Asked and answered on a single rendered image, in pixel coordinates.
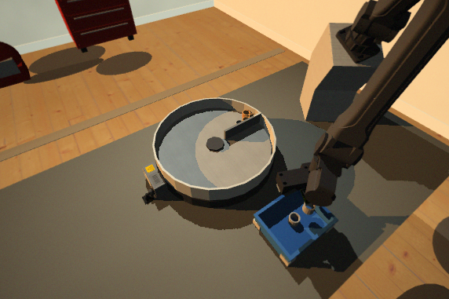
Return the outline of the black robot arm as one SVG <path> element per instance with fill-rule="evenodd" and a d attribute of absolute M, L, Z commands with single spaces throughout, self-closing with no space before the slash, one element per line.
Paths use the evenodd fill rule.
<path fill-rule="evenodd" d="M 390 43 L 406 27 L 408 10 L 420 1 L 369 0 L 336 38 L 358 64 L 377 55 L 377 44 Z M 379 120 L 448 39 L 449 0 L 424 0 L 358 97 L 319 138 L 312 161 L 277 172 L 279 193 L 288 196 L 304 188 L 308 202 L 330 206 L 342 168 L 361 160 Z"/>

